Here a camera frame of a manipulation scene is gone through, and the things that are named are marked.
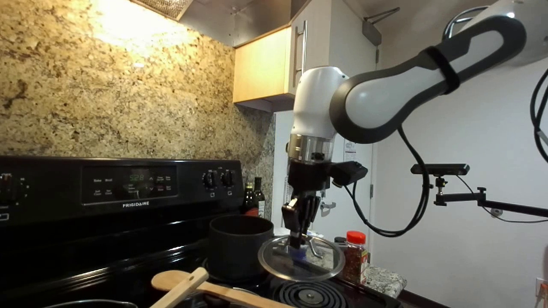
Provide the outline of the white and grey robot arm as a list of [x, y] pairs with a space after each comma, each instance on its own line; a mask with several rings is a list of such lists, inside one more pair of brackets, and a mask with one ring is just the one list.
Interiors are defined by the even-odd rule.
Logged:
[[287, 141], [289, 244], [298, 247], [328, 189], [332, 139], [373, 144], [393, 134], [423, 103], [453, 93], [498, 66], [548, 54], [548, 0], [496, 0], [457, 35], [383, 71], [354, 78], [337, 67], [306, 71], [296, 88]]

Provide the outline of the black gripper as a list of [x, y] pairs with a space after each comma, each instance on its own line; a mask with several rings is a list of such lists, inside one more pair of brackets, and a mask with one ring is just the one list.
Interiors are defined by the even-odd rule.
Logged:
[[292, 192], [291, 201], [282, 206], [282, 221], [291, 233], [299, 230], [299, 244], [306, 242], [318, 204], [330, 187], [328, 170], [328, 163], [289, 163], [287, 184]]

